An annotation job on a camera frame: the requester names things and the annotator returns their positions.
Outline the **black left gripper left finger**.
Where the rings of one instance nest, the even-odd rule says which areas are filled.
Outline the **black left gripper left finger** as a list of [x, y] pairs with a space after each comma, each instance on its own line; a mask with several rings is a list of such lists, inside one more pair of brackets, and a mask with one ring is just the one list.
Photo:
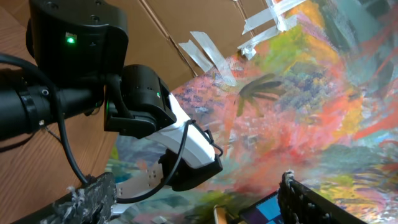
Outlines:
[[114, 175], [105, 172], [79, 189], [69, 188], [69, 193], [46, 207], [31, 213], [14, 224], [105, 224], [111, 221], [111, 208], [116, 204]]

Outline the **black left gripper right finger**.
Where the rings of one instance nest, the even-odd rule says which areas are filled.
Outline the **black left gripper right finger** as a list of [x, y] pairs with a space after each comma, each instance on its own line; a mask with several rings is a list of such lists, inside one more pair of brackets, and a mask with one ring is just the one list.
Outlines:
[[282, 174], [277, 193], [285, 224], [366, 224], [296, 181], [292, 170]]

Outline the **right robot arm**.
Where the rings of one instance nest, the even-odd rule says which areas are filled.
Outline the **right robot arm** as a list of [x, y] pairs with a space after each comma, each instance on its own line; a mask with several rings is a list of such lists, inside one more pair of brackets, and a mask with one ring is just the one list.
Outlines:
[[29, 1], [26, 47], [33, 62], [2, 54], [1, 139], [32, 137], [58, 125], [68, 162], [81, 182], [65, 121], [104, 109], [104, 130], [166, 147], [162, 185], [192, 189], [222, 171], [222, 149], [190, 119], [148, 66], [124, 63], [125, 13], [104, 1]]

